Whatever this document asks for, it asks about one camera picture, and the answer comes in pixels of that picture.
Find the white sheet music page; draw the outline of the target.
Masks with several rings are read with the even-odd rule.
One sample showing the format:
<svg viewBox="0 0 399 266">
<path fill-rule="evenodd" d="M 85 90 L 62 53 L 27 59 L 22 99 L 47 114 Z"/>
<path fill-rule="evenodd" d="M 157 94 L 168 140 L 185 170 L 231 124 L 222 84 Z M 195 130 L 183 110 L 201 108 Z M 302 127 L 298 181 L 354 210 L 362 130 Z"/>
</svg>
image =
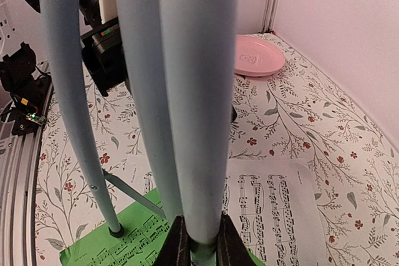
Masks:
<svg viewBox="0 0 399 266">
<path fill-rule="evenodd" d="M 138 192 L 163 208 L 148 158 L 128 155 L 127 164 L 134 167 L 137 181 L 142 178 L 145 182 Z M 310 172 L 302 162 L 229 159 L 222 207 L 256 265 L 327 265 Z M 160 229 L 168 231 L 168 222 L 147 211 L 139 203 L 123 211 L 137 218 L 133 230 L 142 230 L 141 225 L 150 221 L 143 235 L 133 233 L 138 239 L 128 243 L 128 251 L 144 237 L 151 237 L 126 265 L 152 265 L 165 241 L 166 232 Z"/>
</svg>

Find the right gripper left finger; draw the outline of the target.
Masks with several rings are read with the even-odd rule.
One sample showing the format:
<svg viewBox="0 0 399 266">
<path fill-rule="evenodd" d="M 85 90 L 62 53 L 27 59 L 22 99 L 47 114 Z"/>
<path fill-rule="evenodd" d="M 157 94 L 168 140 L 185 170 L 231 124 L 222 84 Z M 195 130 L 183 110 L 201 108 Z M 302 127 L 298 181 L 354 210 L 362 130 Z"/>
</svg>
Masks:
<svg viewBox="0 0 399 266">
<path fill-rule="evenodd" d="M 177 216 L 161 249 L 162 265 L 191 265 L 190 238 L 185 219 Z"/>
</svg>

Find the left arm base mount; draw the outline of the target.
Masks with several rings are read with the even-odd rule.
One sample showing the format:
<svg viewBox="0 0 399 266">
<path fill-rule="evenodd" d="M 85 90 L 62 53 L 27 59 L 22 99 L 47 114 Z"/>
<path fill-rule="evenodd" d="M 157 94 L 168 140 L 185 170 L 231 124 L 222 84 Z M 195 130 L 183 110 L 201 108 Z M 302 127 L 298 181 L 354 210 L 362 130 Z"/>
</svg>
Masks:
<svg viewBox="0 0 399 266">
<path fill-rule="evenodd" d="M 46 99 L 51 83 L 50 74 L 37 66 L 36 54 L 29 44 L 21 43 L 19 50 L 2 58 L 1 84 L 14 106 L 1 113 L 1 120 L 8 116 L 13 122 L 12 135 L 35 133 L 45 125 Z"/>
</svg>

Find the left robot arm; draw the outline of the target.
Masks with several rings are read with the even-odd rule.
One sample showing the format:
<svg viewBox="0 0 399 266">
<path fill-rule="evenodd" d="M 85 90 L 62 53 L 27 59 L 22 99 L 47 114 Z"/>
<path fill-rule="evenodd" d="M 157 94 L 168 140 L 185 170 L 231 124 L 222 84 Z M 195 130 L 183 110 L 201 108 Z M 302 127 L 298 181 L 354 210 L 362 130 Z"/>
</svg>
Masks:
<svg viewBox="0 0 399 266">
<path fill-rule="evenodd" d="M 116 0 L 25 0 L 41 14 L 54 88 L 62 103 L 83 100 L 85 66 L 102 96 L 128 80 Z"/>
</svg>

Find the metal front rail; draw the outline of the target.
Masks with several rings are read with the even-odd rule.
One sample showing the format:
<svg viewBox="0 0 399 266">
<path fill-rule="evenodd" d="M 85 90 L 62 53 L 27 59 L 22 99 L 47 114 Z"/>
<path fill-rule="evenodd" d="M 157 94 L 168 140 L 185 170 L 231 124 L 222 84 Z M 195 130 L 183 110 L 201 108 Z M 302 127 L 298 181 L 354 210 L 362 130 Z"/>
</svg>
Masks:
<svg viewBox="0 0 399 266">
<path fill-rule="evenodd" d="M 43 127 L 12 134 L 16 120 L 1 120 L 1 265 L 36 265 L 34 212 Z"/>
</svg>

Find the floral patterned table mat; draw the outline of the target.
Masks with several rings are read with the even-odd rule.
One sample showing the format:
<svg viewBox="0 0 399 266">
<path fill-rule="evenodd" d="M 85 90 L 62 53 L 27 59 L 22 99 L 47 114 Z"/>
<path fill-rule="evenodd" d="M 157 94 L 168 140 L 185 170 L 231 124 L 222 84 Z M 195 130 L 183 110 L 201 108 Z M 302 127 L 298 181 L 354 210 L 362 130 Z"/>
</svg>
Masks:
<svg viewBox="0 0 399 266">
<path fill-rule="evenodd" d="M 284 68 L 269 78 L 237 76 L 238 112 L 229 158 L 309 168 L 324 230 L 327 265 L 398 264 L 398 151 L 379 126 L 328 76 L 280 38 Z M 37 265 L 59 265 L 60 253 L 104 219 L 82 176 L 50 101 L 37 169 Z"/>
</svg>

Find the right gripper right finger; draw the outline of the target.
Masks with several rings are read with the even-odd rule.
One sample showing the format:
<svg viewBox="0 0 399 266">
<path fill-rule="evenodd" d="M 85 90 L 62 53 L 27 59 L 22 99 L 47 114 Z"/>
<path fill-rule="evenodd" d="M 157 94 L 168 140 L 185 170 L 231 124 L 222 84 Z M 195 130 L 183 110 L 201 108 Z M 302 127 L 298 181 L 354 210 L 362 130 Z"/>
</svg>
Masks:
<svg viewBox="0 0 399 266">
<path fill-rule="evenodd" d="M 231 218 L 222 214 L 216 246 L 216 265 L 250 266 L 255 265 L 245 248 Z"/>
</svg>

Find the pink plate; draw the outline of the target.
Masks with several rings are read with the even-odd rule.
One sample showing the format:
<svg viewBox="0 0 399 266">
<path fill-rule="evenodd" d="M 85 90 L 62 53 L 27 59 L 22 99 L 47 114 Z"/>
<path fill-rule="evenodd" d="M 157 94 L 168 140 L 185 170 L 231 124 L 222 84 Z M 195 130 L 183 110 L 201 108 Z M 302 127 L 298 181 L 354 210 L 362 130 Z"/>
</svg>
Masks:
<svg viewBox="0 0 399 266">
<path fill-rule="evenodd" d="M 252 36 L 236 36 L 234 73 L 266 77 L 283 68 L 284 54 L 271 43 Z"/>
</svg>

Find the green sheet music page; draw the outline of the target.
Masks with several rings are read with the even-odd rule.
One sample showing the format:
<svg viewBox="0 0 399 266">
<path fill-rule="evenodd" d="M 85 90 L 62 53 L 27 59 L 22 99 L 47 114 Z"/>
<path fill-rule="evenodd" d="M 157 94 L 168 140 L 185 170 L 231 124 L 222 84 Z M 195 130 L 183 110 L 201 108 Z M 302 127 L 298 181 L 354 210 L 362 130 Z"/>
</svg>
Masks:
<svg viewBox="0 0 399 266">
<path fill-rule="evenodd" d="M 62 265 L 152 265 L 170 230 L 168 222 L 134 202 L 118 217 L 127 221 L 121 238 L 103 224 L 60 253 Z"/>
</svg>

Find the light blue music stand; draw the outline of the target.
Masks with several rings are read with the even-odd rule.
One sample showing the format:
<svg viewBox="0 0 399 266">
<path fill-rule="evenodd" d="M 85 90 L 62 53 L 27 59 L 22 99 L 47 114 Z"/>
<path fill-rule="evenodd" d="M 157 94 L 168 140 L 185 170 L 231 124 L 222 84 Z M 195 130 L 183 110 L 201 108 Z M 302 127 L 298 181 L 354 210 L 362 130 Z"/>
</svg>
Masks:
<svg viewBox="0 0 399 266">
<path fill-rule="evenodd" d="M 116 0 L 130 88 L 168 220 L 183 215 L 197 265 L 214 265 L 228 157 L 236 0 Z M 90 123 L 79 0 L 40 0 L 55 93 L 108 224 L 120 223 Z"/>
</svg>

